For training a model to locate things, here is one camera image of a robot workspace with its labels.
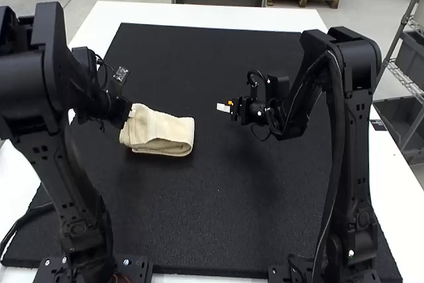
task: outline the cable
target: cable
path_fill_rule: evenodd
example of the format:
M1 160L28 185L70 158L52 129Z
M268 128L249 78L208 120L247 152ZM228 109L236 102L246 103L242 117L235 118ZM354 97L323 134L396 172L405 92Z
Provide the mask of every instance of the cable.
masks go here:
M253 70L247 72L247 84L250 84L252 86L258 85L258 82L254 82L254 83L252 82L252 81L254 81L254 78L252 77L253 75L258 76L262 80L262 82L264 83L264 85L266 87L265 77L257 69L253 69Z
M325 55L329 58L332 67L329 68L331 73L331 85L333 88L333 94L330 95L334 105L334 140L333 140L333 164L331 166L331 173L329 179L329 187L327 189L327 195L325 198L323 218L321 221L321 230L318 236L317 247L315 249L315 256L313 259L312 266L312 282L318 282L320 277L320 271L316 271L317 266L322 265L325 239L329 232L329 223L333 214L334 204L336 202L337 188L339 186L339 179L341 175L343 153L345 150L345 102L343 97L343 83L341 76L341 69L337 62L336 56L331 51L326 51Z
M0 258L3 255L4 250L6 249L7 244L12 239L13 235L16 231L26 225L28 222L33 219L40 217L48 212L54 210L54 206L52 202L46 203L44 205L40 205L38 207L30 208L22 217L17 219L13 226L10 228L9 232L6 233L5 237L0 243Z
M251 126L250 126L250 131L252 132L252 134L253 134L253 136L255 136L258 140L260 140L261 142L264 142L264 141L266 141L266 140L268 140L269 138L270 138L270 136L271 136L271 131L269 131L268 132L268 134L263 138L263 139L261 139L255 132L254 132L254 130L253 130L253 127L254 126L259 126L259 127L263 127L263 125L260 125L260 124L258 124L258 123L254 123L254 124L252 124Z
M308 71L305 73L305 76L308 75L308 73L316 67L316 65L321 62L324 58L329 60L330 67L330 77L331 77L331 87L332 87L332 93L327 92L327 97L331 101L330 103L327 102L327 104L331 104L334 106L334 109L329 109L330 118L332 119L332 128L334 127L334 132L332 135L333 139L333 147L332 147L332 159L333 163L331 166L331 172L330 172L330 178L329 178L329 186L327 188L327 195L325 198L325 204L324 204L324 211L323 211L323 217L321 220L321 228L318 235L317 240L317 246L315 247L315 254L313 258L305 258L304 256L295 255L291 253L288 257L288 263L291 266L293 270L295 270L299 275L301 276L301 279L306 283L307 279L304 275L304 272L300 269L300 267L296 266L294 262L294 258L302 258L304 262L311 262L313 261L312 266L312 283L317 283L320 279L321 271L317 270L317 267L321 268L323 256L324 256L324 248L325 245L323 242L326 241L328 231L329 231L329 223L331 220L331 216L333 214L333 208L336 201L337 196L337 188L339 186L339 178L341 175L341 166L343 161L343 153L345 148L345 103L344 103L344 97L343 97L343 83L342 83L342 76L341 76L341 68L339 66L339 63L337 62L337 58L331 51L326 51L324 54L322 54L318 59L308 68ZM295 103L295 99L297 96L297 93L295 95L295 98L293 99L293 103L290 107L287 122L290 120L291 112L293 104ZM284 131L286 129L286 126L284 126L283 131L277 131L277 133L280 133L281 135L284 134Z
M102 59L102 57L100 57L100 55L96 54L95 56L97 58L97 64L100 65L100 68L103 67L105 69L105 80L103 81L103 84L100 86L101 89L104 89L107 85L107 82L109 81L109 73L108 73L107 69L109 68L112 71L112 74L113 74L114 70L113 70L113 68L110 64L103 61L103 59Z

